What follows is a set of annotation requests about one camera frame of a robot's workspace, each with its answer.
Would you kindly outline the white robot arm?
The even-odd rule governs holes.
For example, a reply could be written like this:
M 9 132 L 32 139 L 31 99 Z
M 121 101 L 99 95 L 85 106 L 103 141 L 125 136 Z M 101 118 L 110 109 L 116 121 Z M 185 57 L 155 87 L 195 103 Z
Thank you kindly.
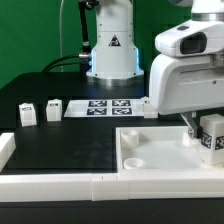
M 151 106 L 161 115 L 179 113 L 189 135 L 199 138 L 198 110 L 224 107 L 224 0 L 169 0 L 191 9 L 191 19 L 155 38 L 159 55 L 149 79 Z M 133 43 L 131 0 L 98 0 L 97 44 L 87 78 L 124 85 L 139 77 L 139 52 Z

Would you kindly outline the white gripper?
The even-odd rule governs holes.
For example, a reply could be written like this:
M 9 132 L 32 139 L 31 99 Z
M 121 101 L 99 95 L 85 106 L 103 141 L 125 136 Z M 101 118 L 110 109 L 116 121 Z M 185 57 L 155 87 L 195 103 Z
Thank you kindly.
M 158 55 L 149 81 L 152 107 L 162 115 L 181 113 L 191 139 L 200 139 L 203 128 L 195 122 L 203 109 L 224 106 L 224 67 L 215 67 L 210 56 L 172 58 Z

